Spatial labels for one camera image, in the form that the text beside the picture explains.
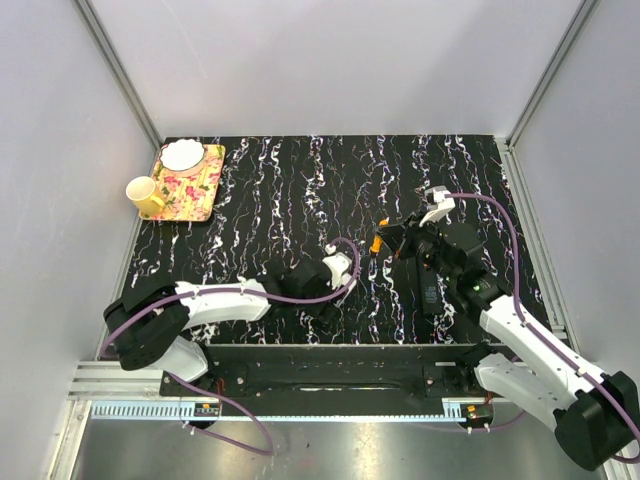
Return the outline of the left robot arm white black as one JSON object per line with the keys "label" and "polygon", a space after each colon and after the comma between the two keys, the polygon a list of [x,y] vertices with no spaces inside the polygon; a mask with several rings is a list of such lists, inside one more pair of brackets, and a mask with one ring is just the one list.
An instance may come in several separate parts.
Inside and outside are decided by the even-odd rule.
{"label": "left robot arm white black", "polygon": [[147,367],[181,378],[195,395],[217,380],[204,348],[186,338],[197,327],[223,322],[257,322],[303,311],[326,317],[353,289],[359,266],[342,253],[320,261],[304,259],[256,279],[195,285],[162,277],[114,301],[104,311],[108,337],[121,368]]}

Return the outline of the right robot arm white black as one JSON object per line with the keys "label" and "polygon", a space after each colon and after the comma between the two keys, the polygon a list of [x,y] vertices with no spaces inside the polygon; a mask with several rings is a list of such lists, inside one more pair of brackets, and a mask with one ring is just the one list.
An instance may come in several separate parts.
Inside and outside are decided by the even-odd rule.
{"label": "right robot arm white black", "polygon": [[381,226],[376,234],[399,260],[416,259],[440,275],[455,310],[500,340],[520,360],[476,347],[454,375],[468,396],[483,390],[546,425],[564,453],[595,471],[639,436],[639,398],[624,372],[608,374],[572,350],[527,312],[482,262],[483,245],[465,223]]}

